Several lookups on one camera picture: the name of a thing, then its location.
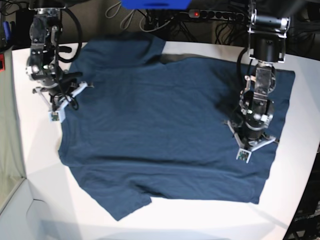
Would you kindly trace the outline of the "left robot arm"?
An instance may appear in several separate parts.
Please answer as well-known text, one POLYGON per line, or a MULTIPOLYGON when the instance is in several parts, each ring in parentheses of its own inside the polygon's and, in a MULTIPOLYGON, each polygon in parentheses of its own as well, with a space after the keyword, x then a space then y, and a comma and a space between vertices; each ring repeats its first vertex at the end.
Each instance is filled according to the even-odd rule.
POLYGON ((263 8, 261 0, 248 5, 248 56, 256 60, 255 71, 244 77, 245 87, 240 93, 239 106, 243 121, 237 133, 240 145, 247 150, 275 141, 265 134, 274 117, 274 104, 269 94, 276 87, 275 63, 285 61, 286 38, 290 17, 276 16, 263 8))

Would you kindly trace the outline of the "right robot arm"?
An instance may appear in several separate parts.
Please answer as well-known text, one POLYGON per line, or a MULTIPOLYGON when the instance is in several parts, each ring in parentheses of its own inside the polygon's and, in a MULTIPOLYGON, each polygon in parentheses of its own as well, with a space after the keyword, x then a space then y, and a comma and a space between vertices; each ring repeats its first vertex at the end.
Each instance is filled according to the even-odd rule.
POLYGON ((35 11, 29 29, 31 40, 30 55, 27 59, 26 73, 31 81, 41 86, 32 90, 34 94, 47 92, 50 96, 49 108, 56 111, 62 103, 78 110, 74 90, 78 88, 77 78, 82 73, 67 73, 59 63, 72 63, 82 49, 83 31, 81 24, 74 13, 69 9, 75 5, 75 0, 32 0, 30 10, 35 11), (63 32, 62 16, 67 13, 73 20, 77 30, 77 49, 70 59, 61 57, 60 53, 71 53, 72 49, 60 46, 60 37, 63 32))

